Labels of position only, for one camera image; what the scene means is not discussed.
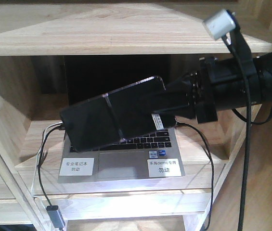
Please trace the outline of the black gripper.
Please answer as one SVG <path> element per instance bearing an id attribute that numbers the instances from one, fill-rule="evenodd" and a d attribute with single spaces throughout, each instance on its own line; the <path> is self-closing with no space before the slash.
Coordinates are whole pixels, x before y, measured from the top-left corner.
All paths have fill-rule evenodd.
<path id="1" fill-rule="evenodd" d="M 199 124 L 218 120 L 217 111 L 246 106 L 246 92 L 240 68 L 234 58 L 218 61 L 214 57 L 201 58 L 194 88 L 194 108 L 178 107 L 154 109 L 154 113 L 196 118 Z M 193 78 L 189 73 L 166 85 L 164 95 L 185 93 L 192 95 Z"/>

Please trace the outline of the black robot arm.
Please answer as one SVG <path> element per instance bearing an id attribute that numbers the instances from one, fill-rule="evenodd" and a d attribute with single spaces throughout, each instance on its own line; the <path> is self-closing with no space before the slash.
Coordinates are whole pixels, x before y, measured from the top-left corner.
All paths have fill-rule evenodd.
<path id="1" fill-rule="evenodd" d="M 272 52 L 243 64 L 252 105 L 272 102 Z M 234 58 L 200 60 L 200 69 L 150 96 L 148 111 L 161 115 L 196 118 L 198 123 L 217 121 L 217 111 L 246 105 L 246 92 Z"/>

